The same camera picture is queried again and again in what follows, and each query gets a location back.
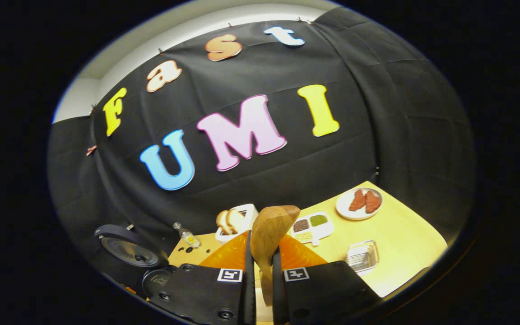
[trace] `screw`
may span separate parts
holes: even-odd
[[[223,319],[231,319],[234,314],[228,311],[221,311],[218,313],[218,316]]]

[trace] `bread slice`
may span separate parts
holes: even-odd
[[[228,210],[224,210],[218,214],[216,217],[216,225],[219,228],[222,228],[222,232],[224,235],[232,235],[232,230],[229,225],[226,223],[226,216],[228,215]]]
[[[229,210],[226,216],[226,224],[230,227],[232,234],[238,234],[244,229],[244,215],[236,210]]]

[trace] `black fabric backdrop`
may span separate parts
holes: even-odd
[[[292,29],[306,43],[290,48],[262,33],[275,25]],[[226,33],[237,36],[242,52],[208,60],[204,45]],[[148,72],[167,60],[176,60],[182,74],[148,93]],[[296,93],[310,84],[328,89],[337,132],[312,135],[310,111]],[[108,138],[101,108],[121,87],[128,90],[122,123]],[[195,124],[215,111],[237,123],[241,101],[257,94],[268,96],[272,120],[288,144],[218,172],[210,142]],[[158,144],[163,163],[175,174],[177,163],[161,141],[179,128],[195,175],[186,187],[165,191],[139,154]],[[97,151],[85,156],[94,144]],[[411,45],[345,8],[325,13],[314,25],[273,21],[221,29],[154,56],[108,92],[92,117],[52,126],[48,165],[52,199],[74,244],[94,267],[130,286],[144,270],[104,251],[93,238],[97,226],[132,223],[170,253],[179,240],[171,228],[175,221],[196,234],[214,232],[216,214],[232,206],[306,208],[368,180],[423,216],[450,243],[474,192],[472,135],[454,90]]]

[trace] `green sauce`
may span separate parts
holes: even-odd
[[[319,226],[321,224],[324,224],[328,222],[328,220],[326,219],[325,216],[319,214],[317,216],[311,216],[310,217],[310,223],[312,224],[313,227],[316,227],[316,226]]]

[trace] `wooden spatula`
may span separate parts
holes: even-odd
[[[300,209],[293,205],[269,206],[256,217],[250,233],[250,253],[260,268],[260,284],[266,306],[272,306],[272,256],[280,239],[295,223]]]

